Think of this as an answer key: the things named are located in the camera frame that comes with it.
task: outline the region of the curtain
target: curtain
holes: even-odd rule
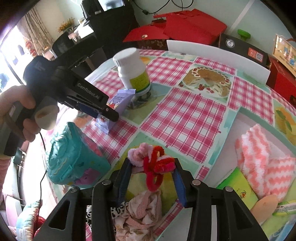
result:
[[[51,48],[53,44],[52,37],[35,7],[22,17],[17,24],[17,28],[24,36],[26,48],[33,57],[42,55],[45,50]]]

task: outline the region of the round logo sticker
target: round logo sticker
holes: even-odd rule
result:
[[[229,48],[233,48],[235,46],[234,41],[232,39],[226,39],[225,43]]]

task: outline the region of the black cable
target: black cable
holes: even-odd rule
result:
[[[193,4],[193,2],[194,2],[194,0],[191,0],[191,3],[190,3],[190,5],[189,6],[187,6],[187,7],[183,7],[183,2],[181,1],[181,3],[182,3],[182,6],[179,6],[179,5],[177,5],[175,2],[174,2],[174,0],[171,0],[172,1],[172,3],[175,5],[175,6],[177,6],[177,7],[179,7],[179,8],[190,8],[191,6],[192,6],[192,4]]]
[[[155,12],[148,12],[147,10],[141,8],[141,7],[136,3],[136,0],[132,0],[132,1],[133,1],[133,3],[134,3],[139,9],[142,10],[142,12],[143,12],[145,15],[148,15],[148,14],[155,14],[155,13],[159,12],[159,11],[160,11],[161,9],[163,9],[166,5],[168,5],[168,3],[169,3],[171,0],[168,0],[168,1],[166,2],[165,5],[163,5],[159,10],[157,10],[157,11],[155,11]]]
[[[44,143],[44,139],[43,139],[43,136],[41,135],[41,133],[39,132],[40,136],[41,136],[41,139],[42,139],[42,143],[43,143],[43,147],[44,147],[44,151],[46,151],[46,148],[45,148],[45,143]],[[39,207],[38,207],[38,213],[37,213],[37,217],[36,217],[36,222],[38,221],[38,218],[39,218],[39,211],[40,211],[40,206],[41,206],[41,198],[42,198],[42,187],[41,187],[41,183],[45,177],[47,173],[47,170],[45,170],[45,173],[40,181],[40,199],[39,199]]]

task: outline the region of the qr code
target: qr code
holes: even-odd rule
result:
[[[260,54],[260,53],[256,53],[256,59],[258,60],[258,61],[260,61],[260,62],[262,62],[263,61],[263,54]]]

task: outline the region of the purple snack packet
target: purple snack packet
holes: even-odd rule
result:
[[[124,109],[127,107],[131,99],[136,93],[136,89],[122,89],[118,90],[117,94],[107,102],[107,105],[116,110],[121,116]],[[115,122],[110,121],[102,115],[98,115],[95,123],[96,127],[100,128],[105,134],[108,134]]]

